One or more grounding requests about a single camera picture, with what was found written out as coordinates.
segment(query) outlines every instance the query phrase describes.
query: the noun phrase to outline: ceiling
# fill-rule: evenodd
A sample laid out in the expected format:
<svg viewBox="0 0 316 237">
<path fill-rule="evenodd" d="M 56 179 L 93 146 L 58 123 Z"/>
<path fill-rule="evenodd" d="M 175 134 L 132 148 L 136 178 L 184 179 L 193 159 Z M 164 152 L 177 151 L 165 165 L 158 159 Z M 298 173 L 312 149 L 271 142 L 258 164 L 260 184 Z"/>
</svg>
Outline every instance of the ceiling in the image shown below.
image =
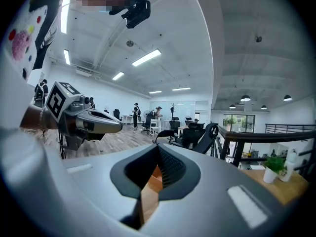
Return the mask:
<svg viewBox="0 0 316 237">
<path fill-rule="evenodd" d="M 315 65 L 315 51 L 301 19 L 287 0 L 220 0 L 220 4 L 225 58 L 214 109 L 228 110 L 241 103 L 244 94 L 251 97 L 253 110 L 264 104 L 273 107 L 276 97 L 283 102 L 283 90 Z M 262 41 L 256 42 L 256 36 Z"/>
<path fill-rule="evenodd" d="M 52 60 L 65 63 L 63 50 L 69 50 L 71 64 L 91 69 L 96 80 L 115 83 L 149 96 L 161 90 L 190 87 L 190 93 L 212 93 L 212 58 L 209 38 L 189 0 L 150 0 L 149 19 L 135 29 L 127 29 L 121 16 L 99 12 L 71 0 L 67 34 L 58 31 L 49 53 Z M 134 46 L 128 47 L 127 41 Z M 161 56 L 138 67 L 132 63 L 159 49 Z M 118 72 L 125 75 L 113 81 Z"/>
</svg>

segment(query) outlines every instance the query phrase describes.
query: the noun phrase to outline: bottle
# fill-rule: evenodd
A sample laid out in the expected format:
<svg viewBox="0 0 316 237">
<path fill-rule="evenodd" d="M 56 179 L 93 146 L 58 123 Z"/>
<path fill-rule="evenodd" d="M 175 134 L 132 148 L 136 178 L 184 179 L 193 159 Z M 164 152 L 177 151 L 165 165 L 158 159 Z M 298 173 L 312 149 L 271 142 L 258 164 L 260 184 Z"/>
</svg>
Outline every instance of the bottle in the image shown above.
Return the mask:
<svg viewBox="0 0 316 237">
<path fill-rule="evenodd" d="M 290 177 L 294 171 L 297 156 L 298 154 L 296 149 L 293 149 L 292 152 L 287 154 L 286 161 L 284 163 L 284 170 L 282 170 L 281 174 L 279 175 L 279 179 L 281 181 L 288 182 L 290 180 Z"/>
</svg>

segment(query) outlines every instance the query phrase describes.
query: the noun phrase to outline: ceiling light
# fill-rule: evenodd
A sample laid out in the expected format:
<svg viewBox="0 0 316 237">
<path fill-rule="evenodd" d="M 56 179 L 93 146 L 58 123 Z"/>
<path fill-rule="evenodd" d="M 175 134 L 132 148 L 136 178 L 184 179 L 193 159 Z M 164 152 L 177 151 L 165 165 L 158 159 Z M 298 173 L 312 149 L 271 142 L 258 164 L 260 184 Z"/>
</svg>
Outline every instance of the ceiling light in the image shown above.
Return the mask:
<svg viewBox="0 0 316 237">
<path fill-rule="evenodd" d="M 149 94 L 156 94 L 156 93 L 161 93 L 161 91 L 152 91 L 152 92 L 149 92 Z"/>
<path fill-rule="evenodd" d="M 293 100 L 293 99 L 291 98 L 290 95 L 286 95 L 286 96 L 284 97 L 284 101 L 291 101 L 291 100 Z"/>
<path fill-rule="evenodd" d="M 66 63 L 67 63 L 68 65 L 70 65 L 69 51 L 65 49 L 65 50 L 64 50 L 64 55 L 65 55 Z"/>
<path fill-rule="evenodd" d="M 242 101 L 242 102 L 250 101 L 250 97 L 249 97 L 248 95 L 243 95 L 243 96 L 241 97 L 241 101 Z"/>
<path fill-rule="evenodd" d="M 179 88 L 179 89 L 173 89 L 173 91 L 177 91 L 177 90 L 185 90 L 185 89 L 191 89 L 190 87 L 187 88 Z"/>
<path fill-rule="evenodd" d="M 60 18 L 60 30 L 62 33 L 67 33 L 67 19 L 69 11 L 70 0 L 63 0 L 61 8 L 61 18 Z"/>
<path fill-rule="evenodd" d="M 122 76 L 124 76 L 124 73 L 123 72 L 119 72 L 115 77 L 112 78 L 112 80 L 116 81 L 117 79 L 119 79 Z"/>
<path fill-rule="evenodd" d="M 140 58 L 139 60 L 132 63 L 133 66 L 137 67 L 138 65 L 141 65 L 142 63 L 155 58 L 156 56 L 161 55 L 160 51 L 156 49 L 155 51 L 145 55 L 144 57 Z"/>
</svg>

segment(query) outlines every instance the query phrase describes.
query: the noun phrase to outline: pendant light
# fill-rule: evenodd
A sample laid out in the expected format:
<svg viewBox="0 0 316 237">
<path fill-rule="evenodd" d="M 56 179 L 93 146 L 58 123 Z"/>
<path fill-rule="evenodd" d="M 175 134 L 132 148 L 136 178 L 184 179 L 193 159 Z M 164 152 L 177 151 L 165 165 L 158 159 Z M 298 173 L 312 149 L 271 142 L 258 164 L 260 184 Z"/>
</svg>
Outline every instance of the pendant light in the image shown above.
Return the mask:
<svg viewBox="0 0 316 237">
<path fill-rule="evenodd" d="M 242 101 L 242 102 L 250 101 L 250 97 L 249 97 L 248 95 L 243 95 L 243 96 L 241 97 L 241 101 Z"/>
<path fill-rule="evenodd" d="M 291 98 L 290 95 L 286 95 L 286 96 L 284 97 L 284 101 L 291 101 L 291 100 L 292 100 L 292 98 Z"/>
</svg>

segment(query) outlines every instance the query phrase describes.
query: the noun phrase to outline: person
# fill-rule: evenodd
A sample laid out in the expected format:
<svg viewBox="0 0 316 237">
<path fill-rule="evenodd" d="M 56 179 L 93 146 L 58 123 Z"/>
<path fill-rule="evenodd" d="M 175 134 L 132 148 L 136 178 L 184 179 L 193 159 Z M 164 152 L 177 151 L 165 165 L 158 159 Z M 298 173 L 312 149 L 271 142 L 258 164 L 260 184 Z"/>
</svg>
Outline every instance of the person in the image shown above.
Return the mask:
<svg viewBox="0 0 316 237">
<path fill-rule="evenodd" d="M 47 80 L 44 79 L 41 83 L 36 85 L 34 92 L 34 105 L 40 108 L 44 107 L 45 97 L 48 96 Z"/>
<path fill-rule="evenodd" d="M 106 6 L 107 10 L 110 11 L 110 15 L 115 15 L 122 11 L 125 8 L 129 8 L 131 4 L 134 4 L 136 0 L 77 0 L 81 1 L 82 5 L 88 6 Z M 47 6 L 44 10 L 43 15 L 36 18 L 37 23 L 41 24 L 39 32 L 34 32 L 31 38 L 24 38 L 26 41 L 34 41 L 35 42 L 35 53 L 28 53 L 28 50 L 19 49 L 20 52 L 16 54 L 20 60 L 24 59 L 23 56 L 28 55 L 28 61 L 34 60 L 34 65 L 31 68 L 33 69 L 41 69 L 44 61 L 44 57 L 46 52 L 54 41 L 54 37 L 57 32 L 57 14 L 61 8 L 62 0 L 28 0 L 29 8 L 28 12 L 34 12 L 37 10 L 41 10 Z M 23 20 L 25 15 L 21 15 L 17 17 L 18 25 L 23 26 L 23 24 L 28 24 L 27 21 Z M 9 40 L 12 41 L 15 34 L 15 30 L 9 30 Z M 30 75 L 30 71 L 27 69 L 23 69 L 19 71 L 17 69 L 18 74 L 24 79 L 27 80 Z M 29 105 L 28 107 L 24 107 L 26 109 L 25 114 L 20 123 L 20 127 L 30 128 L 30 129 L 42 129 L 43 127 L 47 129 L 57 129 L 57 125 L 53 124 L 53 118 L 50 116 L 50 112 L 48 110 L 44 110 L 44 108 L 36 107 L 34 105 Z"/>
<path fill-rule="evenodd" d="M 134 129 L 137 129 L 137 116 L 138 116 L 138 113 L 139 113 L 138 103 L 135 103 L 135 107 L 134 107 L 133 113 L 134 113 L 134 115 L 133 115 Z"/>
<path fill-rule="evenodd" d="M 91 107 L 95 109 L 95 104 L 93 102 L 93 97 L 90 97 L 89 102 L 91 104 Z"/>
<path fill-rule="evenodd" d="M 159 132 L 161 132 L 161 117 L 163 116 L 163 115 L 161 115 L 160 114 L 160 111 L 161 111 L 161 107 L 160 106 L 158 106 L 157 108 L 156 108 L 156 119 L 157 119 L 157 127 L 159 127 Z"/>
</svg>

